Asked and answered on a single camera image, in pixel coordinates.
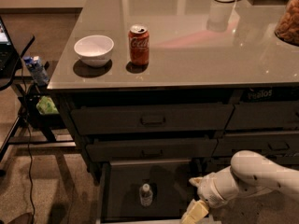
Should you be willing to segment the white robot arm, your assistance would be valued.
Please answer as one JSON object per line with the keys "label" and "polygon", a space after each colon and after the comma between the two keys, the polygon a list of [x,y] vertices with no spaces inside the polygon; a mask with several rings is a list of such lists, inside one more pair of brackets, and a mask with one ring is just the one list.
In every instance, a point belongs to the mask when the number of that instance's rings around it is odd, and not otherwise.
{"label": "white robot arm", "polygon": [[241,150],[230,165],[217,173],[193,177],[199,200],[192,199],[181,224],[197,224],[210,208],[226,205],[236,198],[264,195],[273,190],[299,201],[299,171],[268,160],[253,151]]}

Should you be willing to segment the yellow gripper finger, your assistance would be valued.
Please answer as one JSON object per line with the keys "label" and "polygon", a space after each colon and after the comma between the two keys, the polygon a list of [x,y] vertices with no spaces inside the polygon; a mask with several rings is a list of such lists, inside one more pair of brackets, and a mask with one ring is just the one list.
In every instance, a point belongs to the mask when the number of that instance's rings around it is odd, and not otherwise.
{"label": "yellow gripper finger", "polygon": [[202,182],[202,177],[192,177],[189,179],[189,182],[191,185],[198,188]]}
{"label": "yellow gripper finger", "polygon": [[195,199],[192,199],[187,207],[186,212],[183,214],[180,223],[196,224],[208,214],[208,211],[209,207],[204,201],[196,201]]}

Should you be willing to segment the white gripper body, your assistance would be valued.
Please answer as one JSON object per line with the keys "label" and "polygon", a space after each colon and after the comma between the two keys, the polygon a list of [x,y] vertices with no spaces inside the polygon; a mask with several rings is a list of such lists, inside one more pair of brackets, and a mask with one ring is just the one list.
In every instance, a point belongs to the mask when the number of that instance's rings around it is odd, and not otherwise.
{"label": "white gripper body", "polygon": [[202,177],[197,194],[211,208],[224,206],[239,194],[238,179],[233,175],[231,167],[226,167]]}

